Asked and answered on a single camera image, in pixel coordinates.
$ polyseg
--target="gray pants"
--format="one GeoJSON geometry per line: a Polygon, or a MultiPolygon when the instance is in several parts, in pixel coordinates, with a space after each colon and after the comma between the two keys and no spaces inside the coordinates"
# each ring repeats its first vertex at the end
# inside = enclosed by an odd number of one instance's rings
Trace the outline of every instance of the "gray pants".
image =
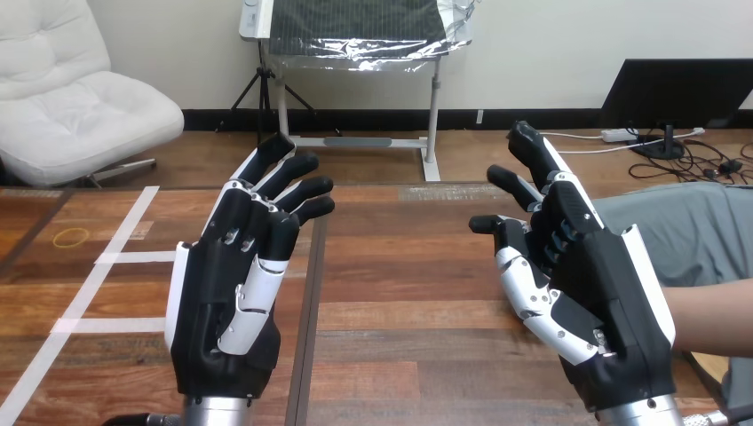
{"type": "MultiPolygon", "coordinates": [[[[753,277],[753,185],[662,185],[594,201],[613,232],[638,224],[659,281],[708,286],[753,277]]],[[[753,403],[753,359],[730,359],[730,407],[753,403]]],[[[753,421],[741,425],[753,426],[753,421]]]]}

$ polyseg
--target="monitor stand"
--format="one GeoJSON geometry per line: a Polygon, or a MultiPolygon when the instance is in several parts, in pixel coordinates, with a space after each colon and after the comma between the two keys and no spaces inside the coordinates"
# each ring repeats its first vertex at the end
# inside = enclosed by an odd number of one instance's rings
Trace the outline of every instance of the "monitor stand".
{"type": "MultiPolygon", "coordinates": [[[[651,144],[649,146],[636,146],[634,148],[631,148],[631,150],[636,154],[640,154],[644,157],[652,158],[655,160],[676,160],[685,154],[685,149],[683,148],[683,145],[681,143],[673,138],[673,136],[673,127],[671,125],[667,125],[664,129],[663,143],[659,142],[651,144]]],[[[655,140],[660,139],[650,136],[639,136],[637,145],[645,144],[646,142],[652,142],[655,140]]]]}

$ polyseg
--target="tape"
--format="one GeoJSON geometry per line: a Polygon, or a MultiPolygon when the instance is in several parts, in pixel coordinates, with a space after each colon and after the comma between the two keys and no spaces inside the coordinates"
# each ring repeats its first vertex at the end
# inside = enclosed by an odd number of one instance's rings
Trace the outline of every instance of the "tape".
{"type": "Polygon", "coordinates": [[[175,251],[132,251],[102,253],[95,264],[145,264],[147,262],[174,262],[175,251]]]}
{"type": "MultiPolygon", "coordinates": [[[[125,243],[128,242],[128,238],[133,233],[136,225],[139,224],[139,221],[144,216],[144,212],[147,211],[149,204],[154,199],[158,190],[159,186],[147,186],[144,188],[139,198],[133,203],[131,211],[128,212],[128,215],[120,224],[120,227],[118,227],[112,240],[107,244],[105,253],[117,254],[125,247],[125,243]]],[[[86,277],[83,285],[75,295],[73,302],[71,302],[63,313],[62,319],[81,319],[112,267],[113,264],[94,265],[89,276],[86,277]]],[[[47,336],[47,339],[42,344],[42,348],[36,353],[26,371],[24,371],[16,385],[13,386],[11,393],[8,394],[3,405],[0,406],[0,425],[11,426],[15,423],[21,411],[23,411],[32,395],[34,395],[39,383],[42,382],[44,375],[47,374],[47,371],[52,366],[52,362],[55,361],[60,351],[62,351],[69,337],[70,333],[67,331],[50,333],[47,336]]]]}
{"type": "Polygon", "coordinates": [[[161,333],[165,318],[60,318],[50,333],[68,334],[113,334],[113,333],[161,333]]]}

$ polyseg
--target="metal wrist cylinder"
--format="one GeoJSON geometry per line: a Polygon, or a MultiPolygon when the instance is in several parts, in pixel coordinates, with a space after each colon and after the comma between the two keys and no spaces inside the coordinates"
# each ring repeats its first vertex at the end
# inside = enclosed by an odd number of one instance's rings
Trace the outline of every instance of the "metal wrist cylinder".
{"type": "Polygon", "coordinates": [[[186,397],[183,426],[251,426],[253,405],[245,398],[186,397]]]}
{"type": "Polygon", "coordinates": [[[613,406],[597,411],[596,417],[602,426],[683,426],[683,418],[671,395],[613,406]]]}

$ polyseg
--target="black panel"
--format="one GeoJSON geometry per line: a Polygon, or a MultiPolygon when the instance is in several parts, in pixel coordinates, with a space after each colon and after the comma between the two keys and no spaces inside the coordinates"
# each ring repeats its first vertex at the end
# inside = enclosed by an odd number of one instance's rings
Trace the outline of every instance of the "black panel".
{"type": "Polygon", "coordinates": [[[404,58],[445,38],[436,0],[276,0],[269,51],[404,58]]]}

